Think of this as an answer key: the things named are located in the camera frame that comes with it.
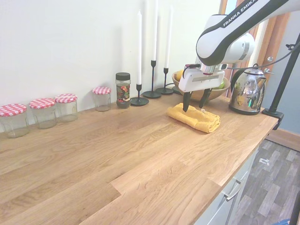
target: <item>green apple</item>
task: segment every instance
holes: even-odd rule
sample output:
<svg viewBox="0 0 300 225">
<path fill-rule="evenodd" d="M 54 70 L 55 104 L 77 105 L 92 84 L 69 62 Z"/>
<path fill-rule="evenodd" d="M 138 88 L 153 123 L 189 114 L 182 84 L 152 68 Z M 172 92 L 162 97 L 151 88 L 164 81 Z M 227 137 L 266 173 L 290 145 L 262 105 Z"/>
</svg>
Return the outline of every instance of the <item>green apple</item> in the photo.
<svg viewBox="0 0 300 225">
<path fill-rule="evenodd" d="M 213 88 L 213 90 L 219 90 L 219 89 L 223 89 L 224 88 L 224 80 L 222 81 L 222 83 L 220 84 L 220 86 Z"/>
</svg>

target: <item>electric kettle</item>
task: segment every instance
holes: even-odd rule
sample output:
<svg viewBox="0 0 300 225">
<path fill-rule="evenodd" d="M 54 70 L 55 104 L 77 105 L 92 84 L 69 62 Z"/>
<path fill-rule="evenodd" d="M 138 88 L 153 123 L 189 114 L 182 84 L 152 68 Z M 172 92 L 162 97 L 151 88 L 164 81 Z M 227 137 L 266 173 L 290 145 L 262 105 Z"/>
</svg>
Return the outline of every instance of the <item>electric kettle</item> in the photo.
<svg viewBox="0 0 300 225">
<path fill-rule="evenodd" d="M 229 108 L 244 115 L 256 115 L 261 110 L 266 77 L 260 69 L 238 70 L 231 81 Z"/>
</svg>

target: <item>folded towel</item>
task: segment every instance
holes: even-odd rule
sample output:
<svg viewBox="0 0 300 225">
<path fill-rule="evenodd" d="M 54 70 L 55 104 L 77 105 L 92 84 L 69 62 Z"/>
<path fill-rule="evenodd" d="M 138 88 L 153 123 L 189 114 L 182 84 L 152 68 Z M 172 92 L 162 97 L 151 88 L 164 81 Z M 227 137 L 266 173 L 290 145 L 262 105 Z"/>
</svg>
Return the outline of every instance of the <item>folded towel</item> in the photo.
<svg viewBox="0 0 300 225">
<path fill-rule="evenodd" d="M 169 107 L 168 116 L 188 124 L 196 130 L 211 133 L 220 126 L 220 117 L 210 112 L 202 112 L 195 107 L 189 106 L 187 112 L 183 111 L 183 104 Z"/>
</svg>

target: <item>glass jar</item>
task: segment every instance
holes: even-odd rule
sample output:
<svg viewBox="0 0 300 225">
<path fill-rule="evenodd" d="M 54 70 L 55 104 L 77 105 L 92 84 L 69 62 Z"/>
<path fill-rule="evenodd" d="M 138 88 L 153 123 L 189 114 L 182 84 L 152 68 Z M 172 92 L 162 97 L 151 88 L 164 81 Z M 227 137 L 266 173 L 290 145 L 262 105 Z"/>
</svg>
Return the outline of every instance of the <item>glass jar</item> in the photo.
<svg viewBox="0 0 300 225">
<path fill-rule="evenodd" d="M 117 106 L 119 108 L 126 109 L 130 106 L 130 83 L 129 73 L 116 74 Z"/>
<path fill-rule="evenodd" d="M 99 112 L 105 112 L 111 109 L 111 92 L 108 87 L 96 87 L 92 90 L 94 93 L 95 109 Z"/>
<path fill-rule="evenodd" d="M 34 120 L 39 129 L 52 128 L 56 125 L 55 101 L 52 98 L 38 98 L 30 102 Z"/>
<path fill-rule="evenodd" d="M 59 111 L 61 122 L 72 122 L 77 116 L 77 96 L 74 94 L 62 94 L 54 98 Z"/>
<path fill-rule="evenodd" d="M 26 106 L 11 104 L 0 107 L 0 123 L 8 138 L 16 138 L 29 133 Z"/>
</svg>

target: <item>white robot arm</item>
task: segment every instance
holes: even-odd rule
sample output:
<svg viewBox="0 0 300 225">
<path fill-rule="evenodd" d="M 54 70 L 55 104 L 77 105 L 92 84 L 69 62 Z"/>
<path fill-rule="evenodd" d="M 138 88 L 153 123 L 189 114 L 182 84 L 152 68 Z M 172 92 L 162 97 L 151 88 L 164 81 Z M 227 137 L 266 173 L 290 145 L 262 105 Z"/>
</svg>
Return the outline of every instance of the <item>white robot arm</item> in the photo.
<svg viewBox="0 0 300 225">
<path fill-rule="evenodd" d="M 300 0 L 245 0 L 229 15 L 212 15 L 197 41 L 198 65 L 186 65 L 179 83 L 185 93 L 183 110 L 188 110 L 195 90 L 205 90 L 199 104 L 203 107 L 211 88 L 221 84 L 227 64 L 250 58 L 255 46 L 254 38 L 247 33 L 251 28 L 271 17 L 298 10 Z"/>
<path fill-rule="evenodd" d="M 241 36 L 264 20 L 297 10 L 300 0 L 245 0 L 229 15 L 210 17 L 209 27 L 197 41 L 197 56 L 206 66 L 246 60 L 250 49 L 233 46 Z"/>
</svg>

